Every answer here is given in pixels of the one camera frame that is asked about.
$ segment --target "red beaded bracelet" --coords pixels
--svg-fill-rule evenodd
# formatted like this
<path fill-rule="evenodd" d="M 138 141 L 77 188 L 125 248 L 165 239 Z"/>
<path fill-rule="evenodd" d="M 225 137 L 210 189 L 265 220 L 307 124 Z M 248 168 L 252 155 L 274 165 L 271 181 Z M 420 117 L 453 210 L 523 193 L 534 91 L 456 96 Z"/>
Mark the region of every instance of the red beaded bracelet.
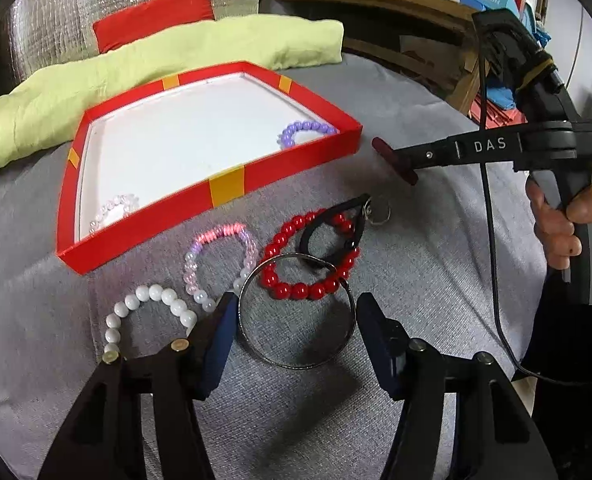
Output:
<path fill-rule="evenodd" d="M 287 245 L 287 242 L 296 231 L 300 231 L 305 225 L 310 224 L 317 215 L 324 211 L 325 209 L 310 211 L 304 216 L 296 215 L 290 221 L 285 222 L 280 232 L 265 247 L 263 261 L 276 256 L 276 254 L 280 254 L 281 250 Z M 330 220 L 330 224 L 335 226 L 344 235 L 351 236 L 353 232 L 353 222 L 346 219 L 342 213 L 334 215 Z M 335 273 L 312 285 L 307 285 L 306 283 L 290 285 L 281 282 L 276 274 L 276 265 L 269 264 L 261 272 L 260 285 L 269 289 L 272 297 L 276 300 L 286 300 L 287 298 L 291 298 L 292 300 L 304 300 L 305 298 L 320 300 L 326 294 L 333 294 L 338 290 L 340 283 L 337 278 L 339 276 L 345 280 L 349 279 L 349 269 L 354 266 L 355 260 L 360 254 L 361 250 L 358 247 L 352 249 L 345 256 L 343 262 L 336 267 L 337 270 Z"/>

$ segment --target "red cushion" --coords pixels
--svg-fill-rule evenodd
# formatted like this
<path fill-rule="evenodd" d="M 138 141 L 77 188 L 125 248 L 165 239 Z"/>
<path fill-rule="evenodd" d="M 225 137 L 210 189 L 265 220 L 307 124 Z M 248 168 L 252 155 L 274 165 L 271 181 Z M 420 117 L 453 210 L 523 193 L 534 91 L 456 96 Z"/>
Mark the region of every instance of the red cushion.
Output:
<path fill-rule="evenodd" d="M 213 20 L 211 0 L 150 0 L 94 23 L 101 54 L 174 25 Z"/>

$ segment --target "yellow-green cloth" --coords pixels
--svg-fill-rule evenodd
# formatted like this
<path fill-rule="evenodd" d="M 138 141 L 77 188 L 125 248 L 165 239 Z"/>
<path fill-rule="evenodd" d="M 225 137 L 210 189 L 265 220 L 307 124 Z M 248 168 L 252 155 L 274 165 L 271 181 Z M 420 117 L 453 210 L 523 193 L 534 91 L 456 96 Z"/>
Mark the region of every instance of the yellow-green cloth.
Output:
<path fill-rule="evenodd" d="M 91 59 L 38 70 L 0 97 L 0 168 L 71 140 L 84 111 L 162 77 L 246 60 L 271 70 L 341 61 L 343 24 L 253 14 L 167 28 Z"/>

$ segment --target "brass screw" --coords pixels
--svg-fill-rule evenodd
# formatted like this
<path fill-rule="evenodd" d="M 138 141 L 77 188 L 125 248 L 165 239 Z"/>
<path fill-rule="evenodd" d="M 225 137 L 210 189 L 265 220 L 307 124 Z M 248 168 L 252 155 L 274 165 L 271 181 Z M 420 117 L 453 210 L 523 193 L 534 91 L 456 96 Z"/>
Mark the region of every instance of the brass screw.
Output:
<path fill-rule="evenodd" d="M 118 359 L 118 356 L 119 353 L 116 350 L 109 350 L 103 354 L 103 363 L 110 365 Z"/>
<path fill-rule="evenodd" d="M 174 339 L 172 341 L 172 350 L 174 352 L 182 352 L 189 348 L 189 341 L 187 339 Z"/>

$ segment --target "bracelet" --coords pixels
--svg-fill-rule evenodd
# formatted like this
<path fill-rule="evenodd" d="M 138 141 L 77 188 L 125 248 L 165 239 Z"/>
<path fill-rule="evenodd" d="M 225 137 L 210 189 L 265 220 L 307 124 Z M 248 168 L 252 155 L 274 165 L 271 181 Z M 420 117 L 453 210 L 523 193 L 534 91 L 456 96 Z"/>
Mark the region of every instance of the bracelet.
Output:
<path fill-rule="evenodd" d="M 136 209 L 138 209 L 138 197 L 132 194 L 127 195 L 116 195 L 113 199 L 108 200 L 102 206 L 100 206 L 100 211 L 94 217 L 92 221 L 89 222 L 89 234 L 93 234 L 101 228 L 103 221 L 107 218 L 107 214 L 109 211 L 114 209 L 115 207 L 122 205 L 122 217 L 130 215 Z"/>
<path fill-rule="evenodd" d="M 320 361 L 308 363 L 305 365 L 290 365 L 288 363 L 280 363 L 278 361 L 275 361 L 275 360 L 267 357 L 253 344 L 252 340 L 249 337 L 249 333 L 247 332 L 247 329 L 245 328 L 245 325 L 243 323 L 243 318 L 244 318 L 243 314 L 245 313 L 245 307 L 246 307 L 246 304 L 244 301 L 245 294 L 247 293 L 247 290 L 249 290 L 249 284 L 252 282 L 253 278 L 257 274 L 259 274 L 260 272 L 262 272 L 263 270 L 265 270 L 269 266 L 274 266 L 275 265 L 274 262 L 277 262 L 279 260 L 283 260 L 285 258 L 298 258 L 300 260 L 315 263 L 317 266 L 320 266 L 320 267 L 326 267 L 327 269 L 331 270 L 332 272 L 336 271 L 336 268 L 332 264 L 330 264 L 324 260 L 321 260 L 320 258 L 316 258 L 315 256 L 310 256 L 309 254 L 301 254 L 301 253 L 277 254 L 276 256 L 272 256 L 271 258 L 261 262 L 260 265 L 258 265 L 258 267 L 256 267 L 254 270 L 252 270 L 252 273 L 245 280 L 245 283 L 243 284 L 243 288 L 240 290 L 240 297 L 238 300 L 238 327 L 240 330 L 240 334 L 245 341 L 245 345 L 247 346 L 247 349 L 249 349 L 253 354 L 255 354 L 262 361 L 265 361 L 266 363 L 269 363 L 269 364 L 272 364 L 275 366 L 279 366 L 280 368 L 288 368 L 289 370 L 308 370 L 310 368 L 315 368 L 317 366 L 325 364 L 326 362 L 329 362 L 330 360 L 334 359 L 347 346 L 347 343 L 351 339 L 351 336 L 353 335 L 353 332 L 356 329 L 356 303 L 353 300 L 353 296 L 351 295 L 351 288 L 349 288 L 349 284 L 347 283 L 347 281 L 342 277 L 338 277 L 337 281 L 343 287 L 343 289 L 347 293 L 347 297 L 349 298 L 349 311 L 351 314 L 351 322 L 349 323 L 347 333 L 346 333 L 345 337 L 343 338 L 343 340 L 340 342 L 340 344 L 331 352 L 331 354 L 329 356 L 323 358 Z"/>
<path fill-rule="evenodd" d="M 289 238 L 291 238 L 297 231 L 305 227 L 305 225 L 311 224 L 317 216 L 322 215 L 326 209 L 320 209 L 318 211 L 310 211 L 306 215 L 296 215 L 290 221 L 285 222 L 278 234 L 276 234 L 271 242 L 265 247 L 265 259 L 272 258 L 281 253 L 282 248 L 287 245 Z M 342 213 L 333 215 L 329 222 L 335 226 L 346 237 L 351 237 L 354 231 L 354 224 L 351 220 L 345 218 Z M 309 298 L 310 300 L 320 300 L 326 294 L 333 294 L 338 290 L 340 283 L 339 278 L 343 280 L 349 279 L 349 270 L 354 266 L 356 258 L 361 254 L 361 250 L 358 247 L 352 248 L 343 257 L 342 261 L 338 266 L 333 267 L 333 272 L 327 276 L 321 282 L 307 285 L 305 283 L 295 283 L 290 285 L 288 283 L 281 282 L 278 275 L 276 274 L 275 264 L 269 264 L 264 266 L 261 278 L 259 280 L 260 286 L 270 289 L 271 295 L 276 300 L 286 300 L 291 298 L 292 300 L 304 300 Z"/>
<path fill-rule="evenodd" d="M 166 288 L 154 283 L 154 285 L 138 285 L 134 294 L 125 296 L 124 301 L 119 301 L 114 305 L 114 311 L 105 318 L 107 330 L 105 331 L 105 352 L 119 352 L 118 343 L 121 341 L 119 328 L 122 319 L 126 318 L 132 310 L 137 310 L 141 302 L 162 301 L 168 307 L 171 313 L 180 318 L 180 323 L 186 328 L 185 335 L 189 336 L 191 330 L 198 321 L 198 316 L 192 310 L 187 308 L 185 301 L 180 300 L 173 288 Z"/>
<path fill-rule="evenodd" d="M 295 123 L 289 124 L 278 136 L 278 144 L 280 145 L 281 150 L 286 150 L 287 148 L 292 148 L 296 145 L 296 141 L 293 137 L 294 134 L 300 130 L 312 130 L 320 132 L 323 135 L 333 135 L 338 133 L 338 130 L 336 130 L 331 124 L 319 123 L 318 121 L 304 121 L 302 123 L 296 121 Z"/>
<path fill-rule="evenodd" d="M 193 296 L 193 300 L 202 306 L 205 312 L 213 312 L 216 308 L 216 302 L 207 296 L 207 292 L 198 285 L 196 278 L 196 269 L 198 269 L 198 255 L 203 246 L 225 236 L 237 236 L 245 245 L 245 259 L 240 275 L 233 283 L 233 290 L 236 295 L 251 274 L 258 261 L 258 244 L 252 235 L 247 231 L 246 225 L 236 222 L 234 224 L 218 225 L 209 231 L 206 231 L 194 238 L 188 253 L 185 254 L 185 274 L 183 282 L 186 283 L 185 290 L 187 294 Z"/>

